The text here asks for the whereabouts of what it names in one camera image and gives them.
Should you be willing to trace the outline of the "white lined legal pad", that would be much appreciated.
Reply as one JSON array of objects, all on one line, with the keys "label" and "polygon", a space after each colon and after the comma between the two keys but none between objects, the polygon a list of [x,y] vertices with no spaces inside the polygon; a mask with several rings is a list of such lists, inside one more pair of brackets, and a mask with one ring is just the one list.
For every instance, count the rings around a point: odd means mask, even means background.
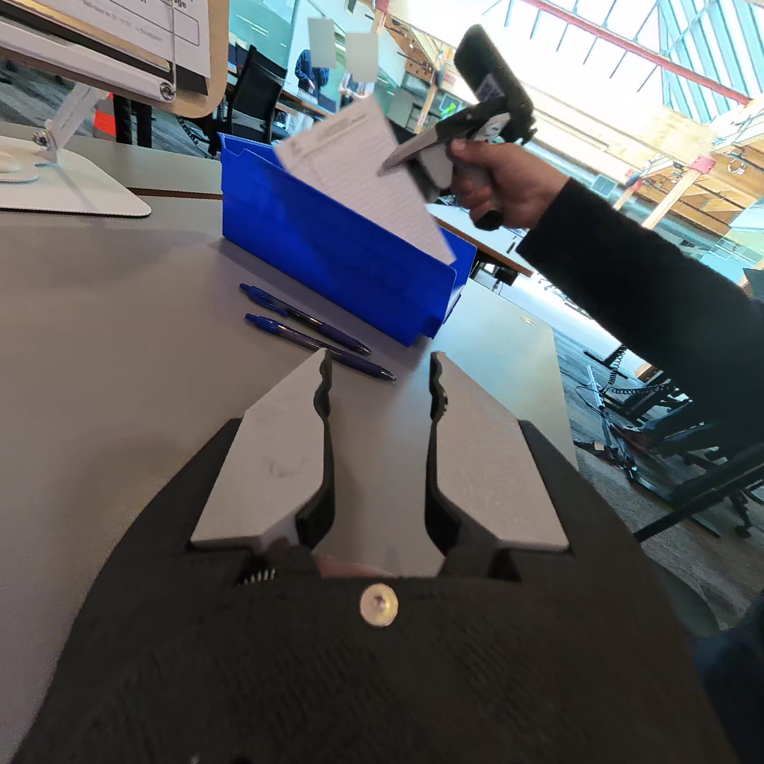
[{"label": "white lined legal pad", "polygon": [[283,140],[275,154],[303,183],[451,265],[454,254],[409,171],[381,169],[397,146],[380,105],[369,97]]}]

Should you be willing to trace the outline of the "person's dark clothing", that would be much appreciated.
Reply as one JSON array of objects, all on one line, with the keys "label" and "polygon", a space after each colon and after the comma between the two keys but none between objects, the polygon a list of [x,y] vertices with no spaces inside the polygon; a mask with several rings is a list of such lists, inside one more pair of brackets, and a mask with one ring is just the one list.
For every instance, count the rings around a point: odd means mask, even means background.
[{"label": "person's dark clothing", "polygon": [[695,668],[740,762],[763,762],[763,594],[734,627],[692,638]]}]

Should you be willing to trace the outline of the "narrow blue plastic bin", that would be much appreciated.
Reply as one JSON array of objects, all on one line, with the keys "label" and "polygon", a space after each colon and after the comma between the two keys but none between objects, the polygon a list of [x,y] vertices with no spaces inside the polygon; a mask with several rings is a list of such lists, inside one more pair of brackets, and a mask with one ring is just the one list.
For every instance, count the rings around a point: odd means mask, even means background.
[{"label": "narrow blue plastic bin", "polygon": [[270,145],[220,141],[225,238],[402,345],[434,339],[472,272],[473,244],[441,229],[455,255],[444,264],[293,177]]}]

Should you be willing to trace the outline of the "person's right forearm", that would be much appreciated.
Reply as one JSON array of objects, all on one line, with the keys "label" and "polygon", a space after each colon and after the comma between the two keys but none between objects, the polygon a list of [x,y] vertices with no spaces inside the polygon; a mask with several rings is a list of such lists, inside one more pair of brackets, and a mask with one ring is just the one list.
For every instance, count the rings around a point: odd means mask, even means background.
[{"label": "person's right forearm", "polygon": [[521,255],[708,419],[762,435],[762,303],[567,180]]}]

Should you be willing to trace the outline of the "grey desk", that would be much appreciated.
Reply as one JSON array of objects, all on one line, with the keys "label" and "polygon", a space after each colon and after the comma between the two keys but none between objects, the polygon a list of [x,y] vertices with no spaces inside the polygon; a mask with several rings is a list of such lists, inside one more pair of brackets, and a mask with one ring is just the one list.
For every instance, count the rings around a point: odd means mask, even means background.
[{"label": "grey desk", "polygon": [[147,218],[2,212],[2,762],[29,728],[92,582],[155,494],[307,354],[247,325],[256,283],[361,339],[396,374],[333,371],[336,518],[318,550],[395,574],[441,556],[423,519],[429,356],[443,351],[577,467],[549,326],[473,281],[405,347],[222,236],[220,180],[150,151],[89,158]]}]

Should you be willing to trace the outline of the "black office chair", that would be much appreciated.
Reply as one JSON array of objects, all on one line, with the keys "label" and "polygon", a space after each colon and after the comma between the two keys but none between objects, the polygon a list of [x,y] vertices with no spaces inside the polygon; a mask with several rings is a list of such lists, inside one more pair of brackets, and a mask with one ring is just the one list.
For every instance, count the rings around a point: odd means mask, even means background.
[{"label": "black office chair", "polygon": [[226,95],[222,132],[270,145],[287,71],[250,46],[237,72],[233,90]]}]

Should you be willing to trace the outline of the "wooden instruction board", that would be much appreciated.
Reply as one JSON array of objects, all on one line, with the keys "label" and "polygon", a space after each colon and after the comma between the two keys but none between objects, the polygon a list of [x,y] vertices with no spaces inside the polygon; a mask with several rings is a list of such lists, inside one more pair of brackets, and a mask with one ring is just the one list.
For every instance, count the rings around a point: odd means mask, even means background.
[{"label": "wooden instruction board", "polygon": [[2,58],[75,83],[58,121],[79,124],[107,95],[186,118],[227,82],[229,2],[4,1]]}]

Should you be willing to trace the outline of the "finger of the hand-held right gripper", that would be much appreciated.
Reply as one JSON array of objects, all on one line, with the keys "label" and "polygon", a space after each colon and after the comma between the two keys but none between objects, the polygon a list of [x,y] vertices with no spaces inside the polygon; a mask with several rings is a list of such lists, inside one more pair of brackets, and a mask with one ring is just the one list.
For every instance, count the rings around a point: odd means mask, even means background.
[{"label": "finger of the hand-held right gripper", "polygon": [[436,128],[410,136],[380,166],[381,175],[405,169],[426,202],[434,202],[451,187],[453,162],[446,139]]}]

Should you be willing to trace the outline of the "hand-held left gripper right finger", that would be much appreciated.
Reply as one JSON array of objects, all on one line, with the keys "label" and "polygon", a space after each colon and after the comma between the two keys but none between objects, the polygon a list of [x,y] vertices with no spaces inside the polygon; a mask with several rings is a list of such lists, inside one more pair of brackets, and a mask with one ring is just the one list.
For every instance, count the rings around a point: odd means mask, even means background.
[{"label": "hand-held left gripper right finger", "polygon": [[449,357],[431,354],[425,526],[455,546],[567,552],[568,537],[518,418]]}]

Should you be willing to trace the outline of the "blue retractable pen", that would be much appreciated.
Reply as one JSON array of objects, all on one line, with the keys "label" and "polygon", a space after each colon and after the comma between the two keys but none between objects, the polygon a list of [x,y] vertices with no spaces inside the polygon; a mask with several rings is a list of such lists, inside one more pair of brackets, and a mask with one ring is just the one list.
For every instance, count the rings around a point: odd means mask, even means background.
[{"label": "blue retractable pen", "polygon": [[311,338],[308,335],[271,318],[248,313],[244,316],[244,320],[250,325],[253,325],[253,327],[288,341],[292,345],[299,346],[303,349],[310,349],[311,351],[325,350],[333,361],[336,361],[346,368],[351,368],[367,375],[368,377],[387,381],[396,381],[397,379],[395,374],[378,364],[368,361],[359,355],[355,355],[350,351],[339,349],[325,341]]},{"label": "blue retractable pen", "polygon": [[316,317],[311,316],[309,313],[276,298],[261,288],[246,283],[240,283],[239,290],[242,291],[251,302],[259,305],[261,308],[274,312],[283,318],[291,318],[306,328],[318,333],[322,337],[334,341],[344,349],[366,357],[371,355],[371,350],[360,340],[347,335],[329,323],[319,320]]}]

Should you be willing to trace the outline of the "wooden office desk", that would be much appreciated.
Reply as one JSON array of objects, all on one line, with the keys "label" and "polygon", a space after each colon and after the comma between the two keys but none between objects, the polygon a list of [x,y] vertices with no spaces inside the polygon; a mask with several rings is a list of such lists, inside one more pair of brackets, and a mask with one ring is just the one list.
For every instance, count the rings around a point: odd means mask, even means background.
[{"label": "wooden office desk", "polygon": [[426,205],[429,212],[449,231],[457,234],[482,253],[497,261],[506,261],[507,266],[525,277],[532,277],[535,269],[520,255],[518,247],[525,237],[523,230],[501,227],[486,232],[476,228],[468,212],[453,205],[432,203]]}]

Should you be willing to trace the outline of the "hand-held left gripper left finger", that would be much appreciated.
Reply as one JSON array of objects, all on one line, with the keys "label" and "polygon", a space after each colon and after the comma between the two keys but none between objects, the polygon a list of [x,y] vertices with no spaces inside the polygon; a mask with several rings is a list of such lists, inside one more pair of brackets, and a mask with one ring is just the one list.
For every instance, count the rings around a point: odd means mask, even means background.
[{"label": "hand-held left gripper left finger", "polygon": [[335,519],[331,358],[311,355],[246,410],[191,535],[200,549],[315,549]]}]

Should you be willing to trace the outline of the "person's right hand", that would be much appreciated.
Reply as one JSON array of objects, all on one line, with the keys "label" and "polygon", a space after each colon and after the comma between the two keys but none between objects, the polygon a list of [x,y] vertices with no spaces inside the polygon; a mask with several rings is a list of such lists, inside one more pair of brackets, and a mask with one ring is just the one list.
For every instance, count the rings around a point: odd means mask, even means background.
[{"label": "person's right hand", "polygon": [[455,160],[482,168],[491,183],[478,185],[463,172],[453,176],[452,191],[471,216],[479,222],[498,203],[503,225],[533,229],[559,196],[569,177],[544,160],[515,144],[453,140],[450,153]]}]

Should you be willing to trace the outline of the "wooden post red bracket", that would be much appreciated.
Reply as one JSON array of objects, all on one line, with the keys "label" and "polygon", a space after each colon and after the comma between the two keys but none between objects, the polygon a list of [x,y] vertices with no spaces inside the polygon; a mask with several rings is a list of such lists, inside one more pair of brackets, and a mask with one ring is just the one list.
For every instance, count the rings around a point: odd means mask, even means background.
[{"label": "wooden post red bracket", "polygon": [[683,175],[664,196],[663,200],[648,215],[641,224],[647,230],[654,230],[664,216],[666,216],[682,198],[683,195],[695,184],[702,176],[708,175],[716,165],[716,160],[710,155],[698,157],[693,163],[688,165]]}]

